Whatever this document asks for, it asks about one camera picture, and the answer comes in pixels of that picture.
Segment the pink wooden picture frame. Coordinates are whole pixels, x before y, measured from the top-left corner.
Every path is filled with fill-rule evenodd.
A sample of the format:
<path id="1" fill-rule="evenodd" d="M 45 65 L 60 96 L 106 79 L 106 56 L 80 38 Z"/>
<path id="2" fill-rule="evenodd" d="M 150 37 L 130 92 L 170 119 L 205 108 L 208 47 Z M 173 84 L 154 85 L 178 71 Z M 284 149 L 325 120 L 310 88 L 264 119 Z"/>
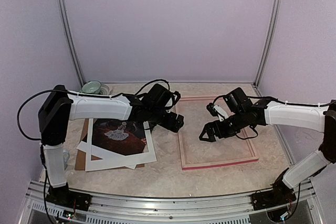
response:
<path id="1" fill-rule="evenodd" d="M 251 130 L 242 129 L 228 138 L 223 137 L 224 119 L 213 116 L 207 105 L 215 97 L 184 97 L 175 112 L 184 116 L 178 131 L 182 170 L 196 170 L 253 163 L 259 160 L 257 150 L 249 138 Z"/>

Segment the aluminium corner post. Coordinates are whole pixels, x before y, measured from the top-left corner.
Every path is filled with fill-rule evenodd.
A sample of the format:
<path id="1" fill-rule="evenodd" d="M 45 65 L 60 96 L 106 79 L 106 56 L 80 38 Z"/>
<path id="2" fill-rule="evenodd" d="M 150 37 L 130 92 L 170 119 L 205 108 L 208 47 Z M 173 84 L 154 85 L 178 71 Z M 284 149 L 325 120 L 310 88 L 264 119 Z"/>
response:
<path id="1" fill-rule="evenodd" d="M 274 34 L 276 31 L 280 5 L 281 5 L 281 0 L 273 0 L 271 13 L 270 13 L 270 20 L 269 20 L 269 24 L 268 24 L 268 28 L 266 32 L 266 39 L 265 39 L 264 47 L 262 50 L 260 63 L 258 65 L 257 73 L 256 73 L 255 80 L 254 80 L 254 86 L 256 89 L 259 88 L 261 81 L 262 81 L 263 74 L 266 69 L 269 52 L 270 52 L 272 41 L 273 41 Z"/>
<path id="2" fill-rule="evenodd" d="M 85 78 L 84 74 L 82 72 L 82 68 L 80 65 L 80 61 L 76 52 L 76 47 L 74 43 L 74 39 L 71 32 L 70 22 L 67 14 L 67 8 L 66 8 L 66 1 L 65 0 L 57 0 L 60 18 L 61 18 L 61 24 L 64 30 L 66 43 L 69 49 L 71 61 L 75 70 L 76 77 L 78 79 L 79 85 L 82 86 L 85 84 Z"/>

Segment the green ceramic bowl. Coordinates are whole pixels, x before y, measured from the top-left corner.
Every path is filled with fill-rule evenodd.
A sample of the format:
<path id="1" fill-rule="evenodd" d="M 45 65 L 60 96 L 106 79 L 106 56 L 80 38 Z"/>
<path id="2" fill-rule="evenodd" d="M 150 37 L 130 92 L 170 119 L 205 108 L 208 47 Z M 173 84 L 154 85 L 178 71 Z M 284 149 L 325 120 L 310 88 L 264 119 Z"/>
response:
<path id="1" fill-rule="evenodd" d="M 101 85 L 99 81 L 89 81 L 82 86 L 81 91 L 86 94 L 99 94 Z"/>

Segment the dark photo with white figure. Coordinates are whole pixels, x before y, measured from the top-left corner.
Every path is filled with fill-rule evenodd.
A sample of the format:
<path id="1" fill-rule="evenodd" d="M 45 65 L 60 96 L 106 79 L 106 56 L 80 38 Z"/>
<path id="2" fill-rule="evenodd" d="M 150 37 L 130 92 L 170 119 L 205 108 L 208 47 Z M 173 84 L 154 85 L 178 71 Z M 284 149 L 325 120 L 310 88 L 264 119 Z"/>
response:
<path id="1" fill-rule="evenodd" d="M 143 125 L 131 121 L 97 119 L 93 124 L 92 144 L 124 156 L 148 151 Z"/>

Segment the left aluminium corner post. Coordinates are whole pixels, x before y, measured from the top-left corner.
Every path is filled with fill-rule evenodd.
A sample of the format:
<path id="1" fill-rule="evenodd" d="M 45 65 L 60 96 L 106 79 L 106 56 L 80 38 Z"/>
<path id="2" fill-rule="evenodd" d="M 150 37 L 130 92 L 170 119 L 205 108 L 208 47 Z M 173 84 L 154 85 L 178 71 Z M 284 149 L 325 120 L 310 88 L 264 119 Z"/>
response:
<path id="1" fill-rule="evenodd" d="M 66 8 L 66 1 L 65 0 L 57 0 L 60 18 L 61 18 L 61 24 L 64 30 L 66 43 L 69 49 L 71 61 L 75 70 L 76 77 L 78 79 L 79 85 L 82 86 L 85 84 L 85 78 L 84 74 L 82 72 L 82 68 L 80 65 L 80 61 L 76 52 L 76 47 L 74 43 L 74 39 L 71 32 L 70 22 L 67 14 L 67 8 Z"/>

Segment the brown backing board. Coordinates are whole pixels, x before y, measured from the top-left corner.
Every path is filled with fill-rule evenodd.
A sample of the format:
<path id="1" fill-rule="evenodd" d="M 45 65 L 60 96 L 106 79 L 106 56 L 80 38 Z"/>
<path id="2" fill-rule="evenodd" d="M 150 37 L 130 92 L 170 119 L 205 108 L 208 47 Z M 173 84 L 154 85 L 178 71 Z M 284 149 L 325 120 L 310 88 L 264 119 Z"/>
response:
<path id="1" fill-rule="evenodd" d="M 86 137 L 88 132 L 88 124 L 89 120 L 85 119 L 83 129 L 81 131 L 81 137 L 80 141 L 84 141 L 86 143 Z M 75 162 L 75 170 L 85 170 L 86 167 L 86 153 L 81 151 L 80 149 L 77 149 L 77 156 L 76 156 L 76 162 Z M 145 164 L 137 164 L 132 166 L 126 166 L 126 167 L 117 167 L 117 169 L 136 169 L 136 168 L 144 168 Z"/>

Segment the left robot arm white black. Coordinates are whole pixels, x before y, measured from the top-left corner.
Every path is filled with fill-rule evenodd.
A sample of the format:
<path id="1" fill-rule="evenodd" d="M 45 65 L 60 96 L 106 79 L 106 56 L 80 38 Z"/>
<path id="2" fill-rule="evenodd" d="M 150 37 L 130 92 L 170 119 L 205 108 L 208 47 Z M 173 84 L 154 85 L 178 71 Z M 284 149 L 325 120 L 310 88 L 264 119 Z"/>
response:
<path id="1" fill-rule="evenodd" d="M 77 119 L 114 119 L 149 122 L 171 132 L 178 132 L 184 124 L 182 115 L 171 112 L 181 95 L 156 83 L 147 93 L 96 95 L 72 92 L 57 85 L 38 112 L 41 144 L 46 174 L 54 188 L 53 197 L 66 206 L 73 201 L 67 185 L 63 159 L 63 143 L 68 122 Z"/>

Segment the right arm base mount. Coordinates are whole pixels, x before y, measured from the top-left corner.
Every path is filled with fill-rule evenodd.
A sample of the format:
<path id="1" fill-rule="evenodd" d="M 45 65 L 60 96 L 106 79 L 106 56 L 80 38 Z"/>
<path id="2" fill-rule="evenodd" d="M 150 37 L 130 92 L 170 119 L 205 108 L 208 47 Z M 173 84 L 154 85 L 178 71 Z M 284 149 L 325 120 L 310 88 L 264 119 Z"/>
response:
<path id="1" fill-rule="evenodd" d="M 297 198 L 294 189 L 285 185 L 282 181 L 282 177 L 278 177 L 272 184 L 272 189 L 252 194 L 251 200 L 254 210 L 262 210 L 289 204 L 296 201 Z"/>

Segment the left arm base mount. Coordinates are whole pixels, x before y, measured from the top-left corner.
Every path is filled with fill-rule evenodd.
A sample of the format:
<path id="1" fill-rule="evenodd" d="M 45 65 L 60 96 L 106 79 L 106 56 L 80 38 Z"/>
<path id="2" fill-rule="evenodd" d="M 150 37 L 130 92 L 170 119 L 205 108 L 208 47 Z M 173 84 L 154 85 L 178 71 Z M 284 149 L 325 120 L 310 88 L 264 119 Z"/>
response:
<path id="1" fill-rule="evenodd" d="M 46 196 L 47 202 L 82 211 L 88 211 L 91 199 L 90 194 L 70 190 L 68 184 L 57 188 L 50 186 Z"/>

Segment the white and blue mug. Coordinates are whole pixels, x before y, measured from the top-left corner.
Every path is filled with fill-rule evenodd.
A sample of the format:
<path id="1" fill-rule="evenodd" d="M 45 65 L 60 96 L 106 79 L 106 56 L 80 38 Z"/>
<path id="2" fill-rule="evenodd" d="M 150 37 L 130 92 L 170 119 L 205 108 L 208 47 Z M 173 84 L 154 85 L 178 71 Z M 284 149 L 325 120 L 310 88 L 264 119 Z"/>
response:
<path id="1" fill-rule="evenodd" d="M 63 154 L 63 161 L 64 161 L 64 169 L 66 169 L 68 166 L 68 161 L 70 159 L 70 152 L 66 149 L 63 149 L 62 154 Z"/>

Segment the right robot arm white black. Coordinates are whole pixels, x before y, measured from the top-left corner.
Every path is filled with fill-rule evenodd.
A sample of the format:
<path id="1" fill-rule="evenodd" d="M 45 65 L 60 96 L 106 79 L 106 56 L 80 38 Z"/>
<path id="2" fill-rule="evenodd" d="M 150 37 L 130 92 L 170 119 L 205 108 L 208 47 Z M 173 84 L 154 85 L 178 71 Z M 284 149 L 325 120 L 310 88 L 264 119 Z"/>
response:
<path id="1" fill-rule="evenodd" d="M 289 190 L 302 181 L 315 176 L 325 167 L 335 163 L 335 101 L 325 104 L 290 103 L 274 97 L 248 96 L 242 88 L 221 95 L 231 115 L 213 101 L 207 110 L 218 119 L 204 125 L 199 140 L 215 142 L 220 138 L 237 136 L 242 129 L 257 126 L 288 126 L 311 130 L 322 134 L 322 143 L 307 157 L 282 172 L 273 183 L 269 201 L 281 204 L 289 196 Z"/>

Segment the right aluminium corner post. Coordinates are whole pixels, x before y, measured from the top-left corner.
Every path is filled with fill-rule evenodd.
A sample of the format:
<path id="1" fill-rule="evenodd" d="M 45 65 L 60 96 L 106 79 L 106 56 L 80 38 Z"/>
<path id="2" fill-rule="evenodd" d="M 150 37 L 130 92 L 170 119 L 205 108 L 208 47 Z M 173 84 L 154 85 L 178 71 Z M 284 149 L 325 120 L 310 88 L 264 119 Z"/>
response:
<path id="1" fill-rule="evenodd" d="M 254 86 L 256 89 L 259 88 L 261 81 L 262 81 L 263 74 L 266 69 L 269 52 L 270 52 L 272 41 L 273 41 L 274 34 L 276 31 L 280 5 L 281 5 L 281 0 L 273 0 L 271 13 L 270 13 L 270 20 L 269 20 L 269 24 L 268 24 L 268 28 L 266 32 L 266 39 L 265 39 L 264 47 L 262 50 L 260 63 L 258 65 L 257 73 L 256 73 L 255 80 L 254 80 Z"/>

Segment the white mat board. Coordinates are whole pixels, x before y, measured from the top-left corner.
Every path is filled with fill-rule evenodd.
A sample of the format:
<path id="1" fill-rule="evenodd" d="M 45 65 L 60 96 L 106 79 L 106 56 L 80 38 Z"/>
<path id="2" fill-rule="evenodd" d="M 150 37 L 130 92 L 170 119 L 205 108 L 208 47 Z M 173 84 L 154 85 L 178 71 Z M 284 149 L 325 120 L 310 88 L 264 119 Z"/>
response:
<path id="1" fill-rule="evenodd" d="M 151 131 L 145 129 L 146 145 L 148 151 L 145 153 L 134 155 L 121 155 L 112 152 L 108 154 L 108 151 L 92 145 L 93 135 L 93 119 L 88 121 L 88 133 L 87 133 L 87 145 L 86 151 L 86 164 L 85 171 L 91 172 L 96 170 L 113 169 L 119 167 L 130 167 L 135 169 L 138 164 L 147 164 L 157 161 L 155 154 L 154 144 L 152 141 Z"/>
<path id="2" fill-rule="evenodd" d="M 87 153 L 87 150 L 88 150 L 87 138 L 86 138 L 86 143 L 84 141 L 80 141 L 76 149 L 80 149 L 81 151 Z M 91 161 L 99 161 L 99 160 L 102 160 L 102 158 L 91 155 Z"/>

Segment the aluminium front rail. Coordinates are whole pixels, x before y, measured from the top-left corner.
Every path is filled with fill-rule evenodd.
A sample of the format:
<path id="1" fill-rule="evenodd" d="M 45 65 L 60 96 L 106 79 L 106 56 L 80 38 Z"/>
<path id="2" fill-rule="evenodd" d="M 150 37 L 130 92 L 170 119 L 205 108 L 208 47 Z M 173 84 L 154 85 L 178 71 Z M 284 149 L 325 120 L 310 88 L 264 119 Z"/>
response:
<path id="1" fill-rule="evenodd" d="M 211 197 L 148 198 L 91 192 L 87 210 L 44 203 L 44 184 L 30 182 L 17 223 L 324 223 L 309 181 L 299 201 L 254 209 L 252 193 Z"/>

